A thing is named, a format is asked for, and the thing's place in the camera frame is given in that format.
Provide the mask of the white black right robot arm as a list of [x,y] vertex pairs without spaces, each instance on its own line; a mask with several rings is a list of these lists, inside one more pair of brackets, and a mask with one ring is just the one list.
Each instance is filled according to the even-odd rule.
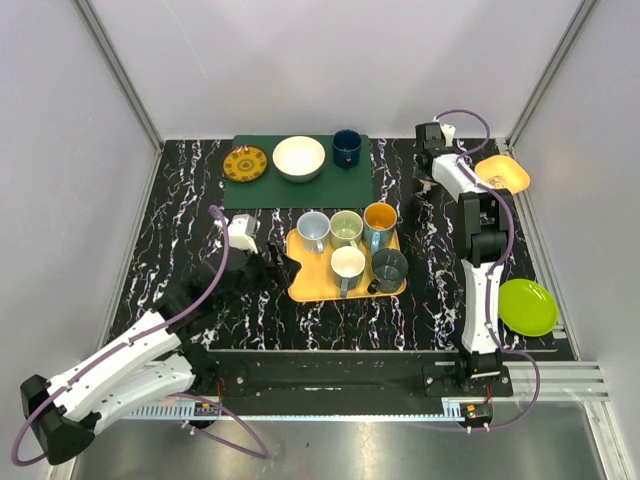
[[465,156],[453,152],[453,129],[437,121],[415,127],[416,161],[429,180],[456,201],[454,250],[465,274],[465,317],[454,384],[476,396],[501,376],[498,293],[513,247],[512,195],[481,180]]

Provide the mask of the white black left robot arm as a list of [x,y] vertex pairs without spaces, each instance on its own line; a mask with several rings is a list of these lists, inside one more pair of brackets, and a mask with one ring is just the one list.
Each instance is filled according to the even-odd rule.
[[267,247],[224,249],[219,263],[204,261],[85,361],[50,379],[26,379],[21,430],[34,434],[42,459],[59,465],[76,457],[112,423],[152,401],[222,391],[212,357],[192,339],[210,315],[243,295],[291,286],[300,263],[274,243]]

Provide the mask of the grey mug white inside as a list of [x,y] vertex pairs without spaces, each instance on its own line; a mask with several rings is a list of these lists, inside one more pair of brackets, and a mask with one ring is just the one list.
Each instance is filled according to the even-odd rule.
[[357,247],[344,246],[335,250],[330,259],[330,268],[335,286],[342,299],[359,286],[366,267],[366,257]]

